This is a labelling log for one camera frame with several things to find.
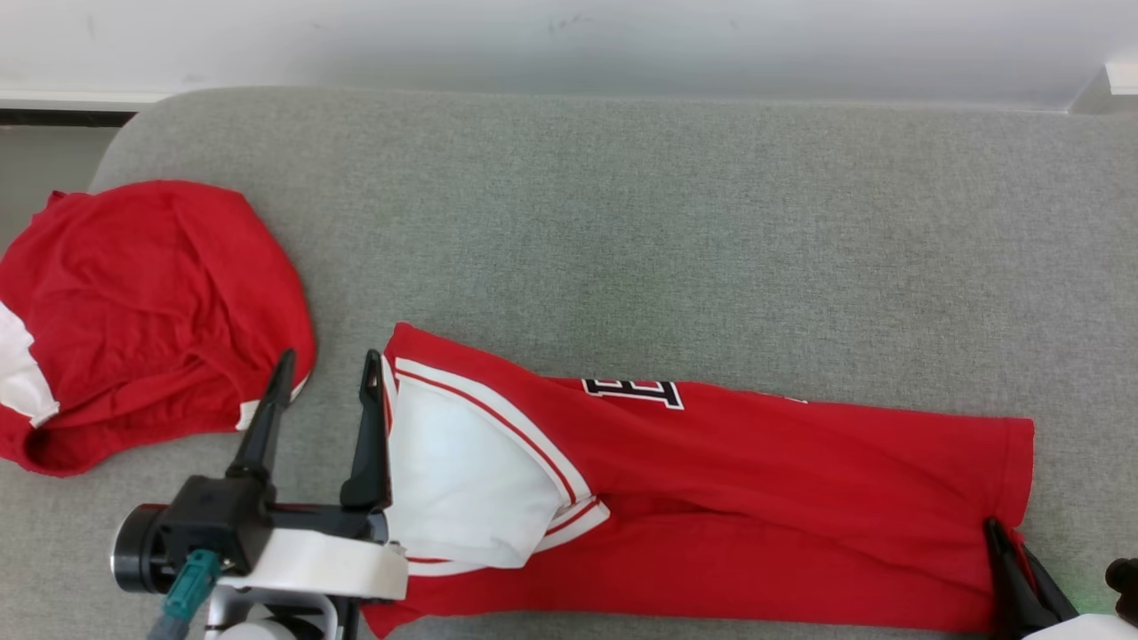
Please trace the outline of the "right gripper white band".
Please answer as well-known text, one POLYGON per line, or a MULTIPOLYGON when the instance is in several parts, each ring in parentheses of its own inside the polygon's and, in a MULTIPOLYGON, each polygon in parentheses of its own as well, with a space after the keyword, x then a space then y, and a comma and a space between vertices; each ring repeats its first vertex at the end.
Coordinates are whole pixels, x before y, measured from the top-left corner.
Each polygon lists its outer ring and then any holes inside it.
POLYGON ((1044 564, 996 518, 983 524, 1000 640, 1138 640, 1138 614, 1081 614, 1044 564))

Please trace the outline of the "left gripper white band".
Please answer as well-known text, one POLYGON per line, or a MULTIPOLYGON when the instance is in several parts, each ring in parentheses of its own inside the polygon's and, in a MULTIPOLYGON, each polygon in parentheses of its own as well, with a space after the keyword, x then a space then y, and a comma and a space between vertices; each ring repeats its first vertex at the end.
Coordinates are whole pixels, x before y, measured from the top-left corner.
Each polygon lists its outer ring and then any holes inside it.
MULTIPOLYGON (((271 484, 296 353, 286 348, 253 407, 226 479, 271 484)), ((409 560, 388 532, 393 503, 381 352, 365 354, 357 444, 336 504, 269 507, 273 530, 253 571, 222 580, 222 640, 357 640, 366 604, 405 599, 409 560)))

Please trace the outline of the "red shorts white side stripe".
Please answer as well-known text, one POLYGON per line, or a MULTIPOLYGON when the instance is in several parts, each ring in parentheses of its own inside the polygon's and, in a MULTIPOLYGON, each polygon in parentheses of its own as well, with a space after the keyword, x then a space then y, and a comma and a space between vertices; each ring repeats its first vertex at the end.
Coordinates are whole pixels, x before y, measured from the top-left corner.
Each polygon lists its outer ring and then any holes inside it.
POLYGON ((300 276, 244 195, 154 180, 53 192, 0 256, 0 459, 74 476, 251 425, 318 360, 300 276))

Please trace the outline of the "red white sleeved jersey shirt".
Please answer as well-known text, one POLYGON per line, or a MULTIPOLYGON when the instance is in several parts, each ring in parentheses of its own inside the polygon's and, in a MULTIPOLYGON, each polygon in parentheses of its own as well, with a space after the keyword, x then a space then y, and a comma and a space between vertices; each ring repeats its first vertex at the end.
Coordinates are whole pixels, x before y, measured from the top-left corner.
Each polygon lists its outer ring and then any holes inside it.
POLYGON ((1034 425, 703 381, 577 380, 396 325, 390 536, 422 617, 613 612, 984 632, 983 523, 1026 515, 1034 425))

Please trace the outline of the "grey fabric sofa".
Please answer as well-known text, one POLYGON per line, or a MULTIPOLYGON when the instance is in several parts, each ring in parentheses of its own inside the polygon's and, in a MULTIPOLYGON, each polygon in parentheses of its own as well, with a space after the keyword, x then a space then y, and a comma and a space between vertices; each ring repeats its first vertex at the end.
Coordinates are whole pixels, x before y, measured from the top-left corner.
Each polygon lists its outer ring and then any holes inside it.
POLYGON ((308 289, 284 500, 333 501, 406 321, 541 374, 1028 416, 1070 600, 1138 556, 1138 115, 196 91, 0 128, 0 252, 53 190, 152 179, 244 192, 308 289))

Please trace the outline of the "white skirting board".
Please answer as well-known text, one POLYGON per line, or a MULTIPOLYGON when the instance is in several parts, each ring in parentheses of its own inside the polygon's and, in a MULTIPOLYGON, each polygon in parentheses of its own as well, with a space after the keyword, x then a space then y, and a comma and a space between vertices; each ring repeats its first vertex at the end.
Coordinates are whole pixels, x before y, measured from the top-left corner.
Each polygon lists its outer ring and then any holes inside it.
POLYGON ((139 112, 171 96, 152 92, 32 91, 0 88, 0 109, 139 112))

